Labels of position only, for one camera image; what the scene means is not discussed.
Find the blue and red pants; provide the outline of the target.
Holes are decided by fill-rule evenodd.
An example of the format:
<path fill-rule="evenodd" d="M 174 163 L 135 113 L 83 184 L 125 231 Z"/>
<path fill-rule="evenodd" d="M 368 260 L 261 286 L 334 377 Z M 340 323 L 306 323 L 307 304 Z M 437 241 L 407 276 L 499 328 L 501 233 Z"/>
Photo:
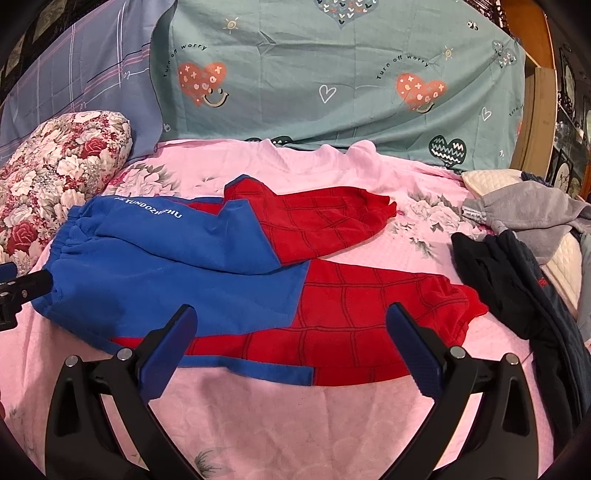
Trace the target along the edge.
<path fill-rule="evenodd" d="M 223 367 L 303 386 L 396 379 L 387 331 L 400 303 L 448 346 L 487 312 L 447 277 L 335 263 L 397 214 L 387 196 L 339 186 L 276 194 L 240 176 L 219 198 L 100 196 L 73 208 L 33 303 L 89 345 L 134 348 L 182 305 L 197 312 L 185 367 Z"/>

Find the pink floral bed sheet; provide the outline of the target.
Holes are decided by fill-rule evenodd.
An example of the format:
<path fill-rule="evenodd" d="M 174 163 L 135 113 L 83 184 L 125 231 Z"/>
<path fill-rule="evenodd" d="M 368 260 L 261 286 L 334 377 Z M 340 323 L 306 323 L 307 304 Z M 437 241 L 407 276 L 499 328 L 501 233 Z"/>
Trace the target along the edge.
<path fill-rule="evenodd" d="M 534 338 L 576 325 L 462 176 L 188 141 L 84 194 L 30 155 L 1 176 L 3 478 L 534 479 L 564 444 Z"/>

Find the red floral quilt roll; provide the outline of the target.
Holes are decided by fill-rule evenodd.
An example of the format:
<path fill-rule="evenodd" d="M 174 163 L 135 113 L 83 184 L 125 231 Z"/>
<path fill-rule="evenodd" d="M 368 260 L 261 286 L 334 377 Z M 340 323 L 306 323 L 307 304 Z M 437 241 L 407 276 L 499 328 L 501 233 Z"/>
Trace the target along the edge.
<path fill-rule="evenodd" d="M 1 262 L 28 273 L 69 210 L 105 189 L 132 144 L 119 112 L 67 113 L 40 124 L 1 167 Z"/>

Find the black garment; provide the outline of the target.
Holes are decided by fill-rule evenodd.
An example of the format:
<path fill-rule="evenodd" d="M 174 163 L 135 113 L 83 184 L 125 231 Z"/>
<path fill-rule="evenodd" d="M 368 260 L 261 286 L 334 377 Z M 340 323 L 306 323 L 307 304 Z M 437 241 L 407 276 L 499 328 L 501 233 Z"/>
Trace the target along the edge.
<path fill-rule="evenodd" d="M 533 353 L 540 396 L 559 455 L 590 408 L 590 353 L 574 317 L 514 232 L 451 236 L 456 271 Z"/>

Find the grey garment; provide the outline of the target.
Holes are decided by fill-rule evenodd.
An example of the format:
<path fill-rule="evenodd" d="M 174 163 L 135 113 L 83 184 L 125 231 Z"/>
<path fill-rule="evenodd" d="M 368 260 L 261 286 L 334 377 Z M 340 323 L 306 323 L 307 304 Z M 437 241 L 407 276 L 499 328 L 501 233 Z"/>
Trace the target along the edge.
<path fill-rule="evenodd" d="M 496 234 L 513 231 L 541 265 L 552 259 L 571 231 L 590 231 L 588 203 L 536 181 L 522 181 L 469 199 L 462 213 Z"/>

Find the blue plaid pillow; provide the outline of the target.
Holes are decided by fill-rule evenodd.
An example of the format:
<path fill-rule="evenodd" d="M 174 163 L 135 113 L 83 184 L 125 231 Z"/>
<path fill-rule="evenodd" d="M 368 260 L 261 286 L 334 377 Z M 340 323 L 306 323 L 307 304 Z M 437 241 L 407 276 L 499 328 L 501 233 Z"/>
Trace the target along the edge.
<path fill-rule="evenodd" d="M 129 120 L 131 161 L 154 151 L 162 117 L 150 78 L 150 40 L 171 1 L 108 1 L 68 27 L 4 102 L 1 162 L 44 121 L 105 110 Z"/>

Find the wooden headboard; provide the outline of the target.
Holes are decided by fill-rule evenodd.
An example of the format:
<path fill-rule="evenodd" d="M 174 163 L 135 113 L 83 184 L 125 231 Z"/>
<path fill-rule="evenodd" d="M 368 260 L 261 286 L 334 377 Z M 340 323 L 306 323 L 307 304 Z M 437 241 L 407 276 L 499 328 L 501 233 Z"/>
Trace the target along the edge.
<path fill-rule="evenodd" d="M 510 32 L 526 53 L 525 103 L 511 167 L 546 176 L 558 109 L 554 47 L 546 13 L 534 1 L 503 1 Z"/>

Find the teal heart print pillow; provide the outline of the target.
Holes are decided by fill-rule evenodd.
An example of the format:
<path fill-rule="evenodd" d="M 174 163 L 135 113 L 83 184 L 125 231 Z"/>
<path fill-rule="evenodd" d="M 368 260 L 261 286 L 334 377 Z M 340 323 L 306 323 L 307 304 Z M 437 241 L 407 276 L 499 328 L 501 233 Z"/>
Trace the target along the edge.
<path fill-rule="evenodd" d="M 463 1 L 176 1 L 150 77 L 175 139 L 280 140 L 507 168 L 526 55 Z"/>

